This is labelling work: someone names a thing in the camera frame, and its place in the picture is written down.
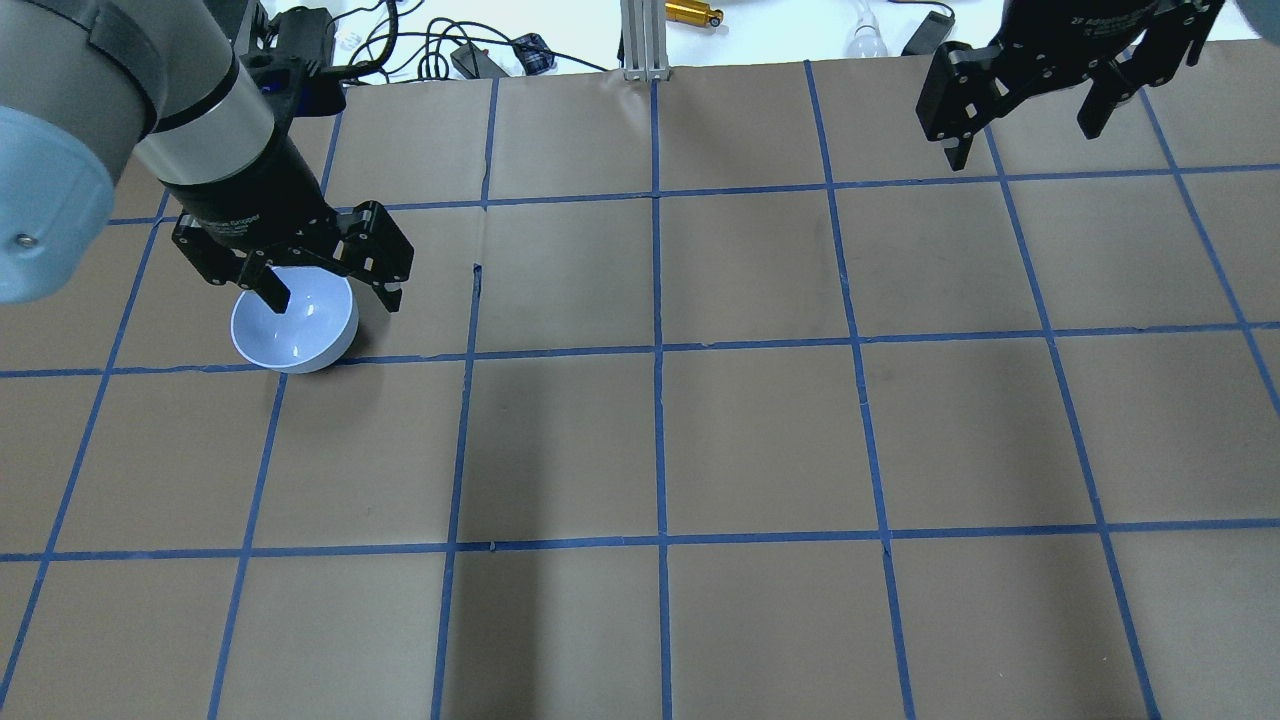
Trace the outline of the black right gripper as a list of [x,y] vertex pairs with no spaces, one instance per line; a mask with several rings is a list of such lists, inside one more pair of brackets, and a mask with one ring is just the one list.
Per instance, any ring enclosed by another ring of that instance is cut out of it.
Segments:
[[1124,61],[1107,60],[1076,122],[1098,138],[1114,111],[1146,86],[1194,67],[1225,1],[1006,1],[986,47],[947,41],[931,60],[915,105],[924,136],[942,145],[951,170],[966,167],[974,138],[1029,97],[1079,85],[1089,61],[1111,59],[1139,35]]

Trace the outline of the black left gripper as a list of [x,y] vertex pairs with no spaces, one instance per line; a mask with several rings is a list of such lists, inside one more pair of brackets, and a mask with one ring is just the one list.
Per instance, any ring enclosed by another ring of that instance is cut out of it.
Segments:
[[207,283],[232,282],[285,313],[291,292],[268,258],[276,259],[276,247],[317,249],[328,272],[366,284],[388,313],[401,310],[413,245],[376,201],[330,208],[287,132],[273,131],[264,151],[225,179],[165,187],[191,220],[173,242]]

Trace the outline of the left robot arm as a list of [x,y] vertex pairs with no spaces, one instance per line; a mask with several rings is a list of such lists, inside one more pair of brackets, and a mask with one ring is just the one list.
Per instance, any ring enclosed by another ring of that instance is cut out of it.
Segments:
[[239,53],[202,1],[3,4],[3,301],[61,290],[138,159],[180,204],[173,241],[210,284],[284,313],[282,273],[315,266],[401,309],[413,246],[379,202],[340,213],[289,136],[340,111],[372,59]]

